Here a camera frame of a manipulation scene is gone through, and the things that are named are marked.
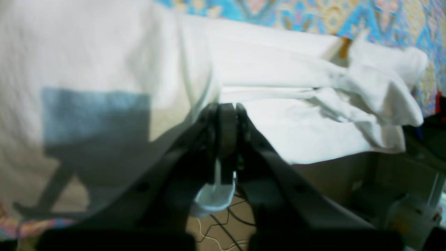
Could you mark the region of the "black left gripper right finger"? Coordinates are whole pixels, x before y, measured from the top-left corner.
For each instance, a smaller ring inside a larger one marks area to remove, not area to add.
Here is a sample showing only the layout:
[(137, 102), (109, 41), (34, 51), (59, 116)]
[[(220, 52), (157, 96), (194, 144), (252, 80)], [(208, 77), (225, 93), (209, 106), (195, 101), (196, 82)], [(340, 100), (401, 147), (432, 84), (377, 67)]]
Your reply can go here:
[(377, 230), (330, 202), (285, 162), (236, 105), (240, 187), (252, 207), (256, 232), (250, 251), (403, 251), (397, 232)]

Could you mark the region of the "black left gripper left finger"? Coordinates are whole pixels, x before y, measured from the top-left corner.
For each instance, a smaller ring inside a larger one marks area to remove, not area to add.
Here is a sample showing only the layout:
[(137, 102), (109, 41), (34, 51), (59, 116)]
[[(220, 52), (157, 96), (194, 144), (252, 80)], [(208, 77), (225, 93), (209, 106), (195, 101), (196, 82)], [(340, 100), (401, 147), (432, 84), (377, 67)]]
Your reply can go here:
[(110, 206), (45, 232), (38, 251), (195, 251), (185, 231), (192, 202), (214, 180), (218, 104), (207, 105), (159, 161)]

